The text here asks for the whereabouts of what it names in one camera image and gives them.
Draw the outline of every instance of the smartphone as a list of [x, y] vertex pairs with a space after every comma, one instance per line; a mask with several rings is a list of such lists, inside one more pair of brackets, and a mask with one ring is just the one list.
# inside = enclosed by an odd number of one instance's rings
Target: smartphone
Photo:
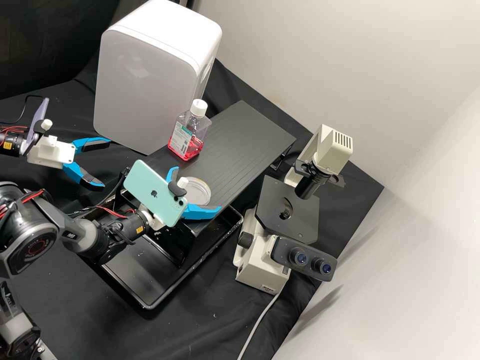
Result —
[[170, 228], [187, 208], [187, 199], [171, 193], [167, 181], [142, 160], [135, 161], [123, 186]]

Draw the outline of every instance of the black fabric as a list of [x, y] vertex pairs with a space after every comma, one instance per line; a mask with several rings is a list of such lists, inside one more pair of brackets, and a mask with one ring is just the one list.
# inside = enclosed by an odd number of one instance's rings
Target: black fabric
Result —
[[[88, 88], [70, 81], [38, 93], [50, 96], [47, 117], [54, 122], [51, 132], [61, 140], [95, 135], [94, 98]], [[205, 98], [213, 105], [210, 115], [239, 99], [245, 100], [297, 137], [297, 150], [311, 136], [219, 62], [214, 64]], [[0, 109], [13, 117], [22, 104], [23, 96], [18, 96], [0, 101]], [[23, 124], [34, 111], [32, 104]], [[112, 144], [108, 149], [79, 154], [77, 162], [111, 188], [119, 171], [141, 157]], [[65, 211], [90, 205], [103, 195], [82, 189], [59, 170], [27, 164], [24, 159], [0, 156], [0, 167], [0, 180], [33, 190], [45, 187]], [[284, 163], [279, 171], [268, 169], [265, 173], [281, 178], [288, 168]], [[382, 191], [379, 183], [351, 163], [344, 175], [348, 187], [343, 192], [329, 186], [320, 194], [324, 208], [320, 211], [318, 244], [336, 253], [343, 249]], [[259, 176], [233, 206], [239, 211], [253, 206], [261, 183]], [[148, 314], [136, 311], [127, 298], [119, 296], [61, 243], [54, 244], [13, 283], [25, 310], [42, 328], [42, 338], [59, 359], [236, 359], [257, 317], [272, 298], [234, 280], [232, 258], [237, 235], [220, 246], [158, 310]], [[245, 359], [273, 356], [318, 285], [317, 281], [292, 273], [257, 329]]]
[[0, 99], [73, 78], [100, 45], [119, 0], [0, 4]]

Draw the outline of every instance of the microscope focus knob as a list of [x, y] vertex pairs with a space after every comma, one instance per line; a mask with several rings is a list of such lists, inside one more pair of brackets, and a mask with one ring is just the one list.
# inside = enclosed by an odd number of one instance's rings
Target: microscope focus knob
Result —
[[253, 241], [254, 236], [249, 232], [242, 231], [238, 237], [238, 245], [245, 249], [249, 249]]

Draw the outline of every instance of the black metal bracket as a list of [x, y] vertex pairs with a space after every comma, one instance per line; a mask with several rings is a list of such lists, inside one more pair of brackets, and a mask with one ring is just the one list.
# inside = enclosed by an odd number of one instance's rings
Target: black metal bracket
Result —
[[290, 151], [290, 149], [292, 148], [292, 146], [293, 146], [293, 144], [290, 145], [289, 147], [287, 147], [286, 150], [285, 150], [284, 152], [282, 152], [282, 153], [280, 154], [280, 156], [275, 159], [274, 162], [271, 163], [271, 165], [270, 165], [270, 168], [271, 168], [271, 169], [273, 169], [274, 171], [277, 171], [277, 170], [280, 168], [280, 166], [281, 166], [282, 163], [284, 162], [284, 159], [285, 159], [285, 158], [287, 157], [287, 155], [289, 154], [289, 151]]

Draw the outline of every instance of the white bottle cap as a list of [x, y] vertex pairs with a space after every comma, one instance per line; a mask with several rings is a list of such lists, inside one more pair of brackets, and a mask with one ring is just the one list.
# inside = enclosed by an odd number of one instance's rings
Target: white bottle cap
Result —
[[186, 177], [182, 176], [180, 179], [178, 179], [176, 184], [179, 188], [185, 189], [185, 187], [189, 184], [189, 180]]
[[50, 130], [50, 128], [52, 127], [54, 123], [52, 122], [52, 120], [50, 119], [43, 119], [43, 121], [41, 122], [40, 124], [40, 127], [45, 130], [45, 131], [48, 131]]
[[207, 108], [208, 108], [208, 105], [205, 101], [203, 101], [202, 99], [195, 99], [191, 103], [190, 112], [193, 115], [199, 118], [202, 118], [205, 116], [205, 113], [207, 112]]

